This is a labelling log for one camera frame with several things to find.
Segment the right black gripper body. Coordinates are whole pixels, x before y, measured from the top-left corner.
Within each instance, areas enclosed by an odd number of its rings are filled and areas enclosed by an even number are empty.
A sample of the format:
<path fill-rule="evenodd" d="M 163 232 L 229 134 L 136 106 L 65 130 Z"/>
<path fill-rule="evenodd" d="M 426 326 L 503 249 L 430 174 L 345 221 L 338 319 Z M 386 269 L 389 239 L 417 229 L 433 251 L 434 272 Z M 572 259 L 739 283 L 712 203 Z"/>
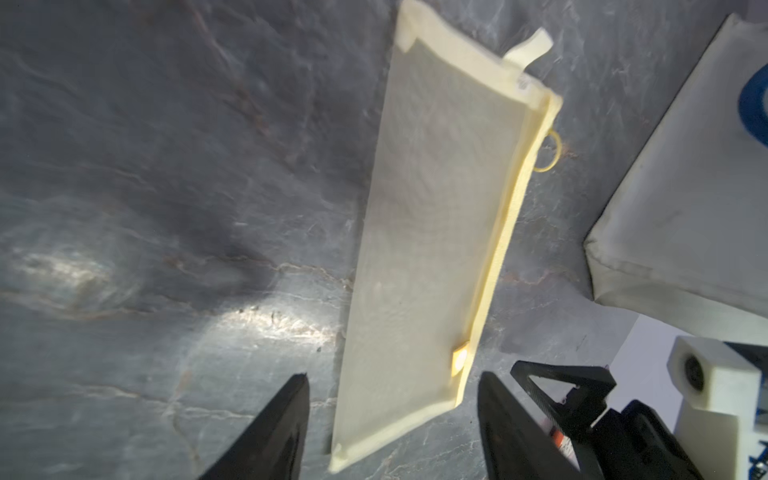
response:
<path fill-rule="evenodd" d="M 598 414 L 581 407 L 565 416 L 578 469 L 586 479 L 701 479 L 703 475 L 654 409 L 631 401 Z"/>

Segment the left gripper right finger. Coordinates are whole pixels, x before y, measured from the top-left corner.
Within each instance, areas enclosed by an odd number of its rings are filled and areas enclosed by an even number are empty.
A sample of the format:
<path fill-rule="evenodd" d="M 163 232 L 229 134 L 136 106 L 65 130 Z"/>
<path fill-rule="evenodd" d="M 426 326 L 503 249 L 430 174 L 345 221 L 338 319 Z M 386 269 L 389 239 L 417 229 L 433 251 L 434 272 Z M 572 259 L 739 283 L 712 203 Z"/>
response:
<path fill-rule="evenodd" d="M 481 374 L 478 425 L 490 479 L 579 479 L 580 472 L 492 372 Z"/>

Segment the yellow mesh pouch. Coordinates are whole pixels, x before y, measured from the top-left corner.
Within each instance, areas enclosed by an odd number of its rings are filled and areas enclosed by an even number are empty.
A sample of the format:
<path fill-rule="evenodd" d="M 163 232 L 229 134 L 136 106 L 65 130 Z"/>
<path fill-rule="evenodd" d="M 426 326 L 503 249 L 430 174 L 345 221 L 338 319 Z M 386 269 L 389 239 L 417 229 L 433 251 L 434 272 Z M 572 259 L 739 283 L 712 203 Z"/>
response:
<path fill-rule="evenodd" d="M 347 321 L 328 470 L 458 407 L 507 248 L 562 98 L 526 69 L 545 30 L 497 56 L 401 3 Z"/>

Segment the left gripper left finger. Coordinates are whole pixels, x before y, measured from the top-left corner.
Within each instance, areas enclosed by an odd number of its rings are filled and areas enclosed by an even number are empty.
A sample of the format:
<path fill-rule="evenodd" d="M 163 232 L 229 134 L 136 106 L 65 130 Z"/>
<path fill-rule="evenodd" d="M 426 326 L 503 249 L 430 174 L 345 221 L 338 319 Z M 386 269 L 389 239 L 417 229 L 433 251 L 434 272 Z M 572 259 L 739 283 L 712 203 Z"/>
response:
<path fill-rule="evenodd" d="M 309 380 L 295 374 L 202 477 L 297 479 L 309 416 Z"/>

